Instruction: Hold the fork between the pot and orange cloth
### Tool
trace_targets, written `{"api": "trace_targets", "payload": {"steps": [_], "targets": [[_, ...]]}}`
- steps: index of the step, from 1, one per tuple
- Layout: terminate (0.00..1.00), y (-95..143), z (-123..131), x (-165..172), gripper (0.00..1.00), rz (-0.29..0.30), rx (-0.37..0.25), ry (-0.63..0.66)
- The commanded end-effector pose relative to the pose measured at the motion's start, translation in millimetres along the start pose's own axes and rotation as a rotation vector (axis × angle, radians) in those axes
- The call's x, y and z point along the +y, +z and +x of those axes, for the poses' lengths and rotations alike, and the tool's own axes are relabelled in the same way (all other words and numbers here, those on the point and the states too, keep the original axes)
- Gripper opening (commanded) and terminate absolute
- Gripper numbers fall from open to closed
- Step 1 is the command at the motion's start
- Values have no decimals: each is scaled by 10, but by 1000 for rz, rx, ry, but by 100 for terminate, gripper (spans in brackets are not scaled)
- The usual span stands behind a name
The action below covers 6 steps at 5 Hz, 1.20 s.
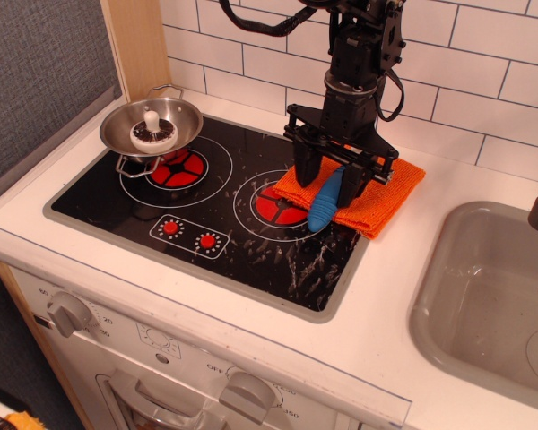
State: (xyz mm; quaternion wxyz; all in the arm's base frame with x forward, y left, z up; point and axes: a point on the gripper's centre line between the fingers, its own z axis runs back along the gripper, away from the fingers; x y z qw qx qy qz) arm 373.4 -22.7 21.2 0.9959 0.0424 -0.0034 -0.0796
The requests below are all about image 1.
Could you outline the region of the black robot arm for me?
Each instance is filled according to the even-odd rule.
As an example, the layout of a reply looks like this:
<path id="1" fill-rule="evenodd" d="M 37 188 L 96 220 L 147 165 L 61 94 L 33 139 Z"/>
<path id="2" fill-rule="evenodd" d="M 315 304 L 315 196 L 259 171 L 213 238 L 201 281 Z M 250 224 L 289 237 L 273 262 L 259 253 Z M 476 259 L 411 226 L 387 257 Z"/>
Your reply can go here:
<path id="1" fill-rule="evenodd" d="M 397 150 L 376 129 L 391 121 L 381 109 L 386 81 L 401 82 L 393 68 L 406 43 L 401 32 L 401 1 L 327 1 L 329 52 L 322 108 L 292 104 L 285 135 L 293 143 L 298 183 L 316 178 L 324 158 L 343 166 L 337 205 L 345 208 L 370 181 L 386 184 L 393 174 Z"/>

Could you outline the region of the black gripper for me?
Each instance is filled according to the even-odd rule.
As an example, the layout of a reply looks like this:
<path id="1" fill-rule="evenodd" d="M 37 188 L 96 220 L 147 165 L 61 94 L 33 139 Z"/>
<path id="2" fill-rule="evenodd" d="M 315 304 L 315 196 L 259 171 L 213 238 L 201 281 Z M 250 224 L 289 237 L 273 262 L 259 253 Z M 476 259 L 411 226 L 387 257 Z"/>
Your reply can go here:
<path id="1" fill-rule="evenodd" d="M 392 164 L 398 151 L 382 138 L 376 122 L 392 121 L 380 102 L 385 86 L 327 88 L 321 108 L 290 104 L 284 135 L 293 143 L 296 180 L 309 186 L 318 176 L 323 159 L 344 167 L 337 207 L 349 207 L 370 181 L 386 184 L 394 173 Z"/>

